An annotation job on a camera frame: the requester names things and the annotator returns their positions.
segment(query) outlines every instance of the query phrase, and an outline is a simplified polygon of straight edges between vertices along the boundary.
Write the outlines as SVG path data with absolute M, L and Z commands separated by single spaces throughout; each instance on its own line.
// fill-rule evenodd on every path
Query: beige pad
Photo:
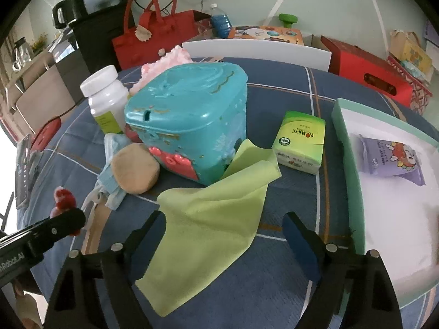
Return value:
M 157 182 L 160 164 L 144 144 L 133 143 L 117 152 L 111 160 L 111 169 L 124 191 L 142 194 Z

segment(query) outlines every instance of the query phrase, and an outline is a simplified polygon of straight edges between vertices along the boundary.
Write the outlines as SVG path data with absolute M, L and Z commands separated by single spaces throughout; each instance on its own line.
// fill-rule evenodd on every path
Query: green knob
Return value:
M 289 15 L 288 13 L 280 13 L 279 20 L 284 23 L 284 27 L 291 28 L 292 24 L 297 23 L 297 16 Z

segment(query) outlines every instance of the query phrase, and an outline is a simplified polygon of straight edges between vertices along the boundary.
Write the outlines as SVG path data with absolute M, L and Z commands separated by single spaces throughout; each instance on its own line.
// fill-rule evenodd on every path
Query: white pill bottle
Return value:
M 124 108 L 128 89 L 117 79 L 114 65 L 89 76 L 80 85 L 90 105 L 90 111 L 105 134 L 122 134 L 125 129 Z

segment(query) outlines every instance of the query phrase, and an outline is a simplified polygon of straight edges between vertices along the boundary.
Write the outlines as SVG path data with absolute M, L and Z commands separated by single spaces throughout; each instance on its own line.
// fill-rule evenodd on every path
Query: kettle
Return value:
M 15 57 L 15 61 L 12 63 L 12 69 L 15 72 L 20 71 L 26 63 L 34 58 L 33 50 L 24 37 L 15 42 L 12 54 Z

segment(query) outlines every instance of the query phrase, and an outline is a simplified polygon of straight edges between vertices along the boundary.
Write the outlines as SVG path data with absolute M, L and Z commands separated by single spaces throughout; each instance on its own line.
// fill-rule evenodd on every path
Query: green cloth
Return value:
M 280 176 L 273 150 L 246 139 L 217 183 L 160 194 L 166 232 L 136 281 L 157 314 L 164 317 L 200 293 L 250 247 L 268 183 Z

